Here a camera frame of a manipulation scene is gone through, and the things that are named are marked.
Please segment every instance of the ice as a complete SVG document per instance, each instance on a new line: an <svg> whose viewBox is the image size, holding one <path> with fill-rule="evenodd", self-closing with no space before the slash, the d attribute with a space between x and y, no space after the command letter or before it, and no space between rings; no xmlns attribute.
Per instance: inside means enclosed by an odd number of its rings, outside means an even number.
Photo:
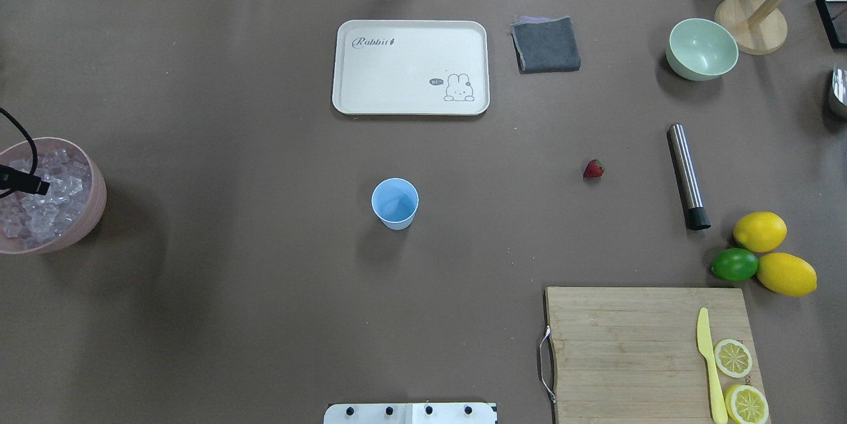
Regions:
<svg viewBox="0 0 847 424"><path fill-rule="evenodd" d="M29 159L9 163L29 173ZM16 194L0 200L3 234L34 249L66 233L82 215L91 194L91 169L85 158L66 149L44 152L36 176L50 183L48 194Z"/></svg>

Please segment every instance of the yellow lemon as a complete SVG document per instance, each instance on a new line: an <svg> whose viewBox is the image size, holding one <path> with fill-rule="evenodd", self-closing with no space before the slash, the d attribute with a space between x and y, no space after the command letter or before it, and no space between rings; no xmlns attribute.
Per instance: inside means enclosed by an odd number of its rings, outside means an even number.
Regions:
<svg viewBox="0 0 847 424"><path fill-rule="evenodd" d="M765 424L768 421L768 401L765 395L752 386L733 384L723 399L727 413L738 424Z"/></svg>
<svg viewBox="0 0 847 424"><path fill-rule="evenodd" d="M774 292L791 297L802 297L817 289L814 268L790 253L774 252L760 257L756 278Z"/></svg>
<svg viewBox="0 0 847 424"><path fill-rule="evenodd" d="M715 364L727 376L744 378L753 369L753 357L744 343L725 339L715 346Z"/></svg>
<svg viewBox="0 0 847 424"><path fill-rule="evenodd" d="M733 230L735 242L750 252L769 252L783 243L789 232L781 217L772 212L753 212L742 217Z"/></svg>

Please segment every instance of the white metal plate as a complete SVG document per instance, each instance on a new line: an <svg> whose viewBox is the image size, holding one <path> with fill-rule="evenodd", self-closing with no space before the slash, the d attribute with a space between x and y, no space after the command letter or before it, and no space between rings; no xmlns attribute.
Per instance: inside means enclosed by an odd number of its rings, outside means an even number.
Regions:
<svg viewBox="0 0 847 424"><path fill-rule="evenodd" d="M474 21L352 20L338 29L332 104L344 114L480 114L488 42Z"/></svg>
<svg viewBox="0 0 847 424"><path fill-rule="evenodd" d="M496 410L494 403L331 405L324 424L496 424Z"/></svg>

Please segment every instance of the gray cloth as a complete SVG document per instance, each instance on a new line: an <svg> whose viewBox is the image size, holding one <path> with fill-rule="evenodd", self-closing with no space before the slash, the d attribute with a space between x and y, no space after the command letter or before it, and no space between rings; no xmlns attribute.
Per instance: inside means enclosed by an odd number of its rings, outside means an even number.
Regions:
<svg viewBox="0 0 847 424"><path fill-rule="evenodd" d="M574 37L574 23L569 15L559 19L515 22L512 24L512 38L524 73L575 71L582 65Z"/></svg>

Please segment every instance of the blue cup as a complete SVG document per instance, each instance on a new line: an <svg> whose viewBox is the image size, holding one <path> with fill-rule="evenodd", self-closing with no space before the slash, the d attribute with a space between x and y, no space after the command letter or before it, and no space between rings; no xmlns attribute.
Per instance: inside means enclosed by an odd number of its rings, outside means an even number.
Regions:
<svg viewBox="0 0 847 424"><path fill-rule="evenodd" d="M373 189L371 207L379 220L389 229L408 228L418 211L418 192L405 179L393 177Z"/></svg>

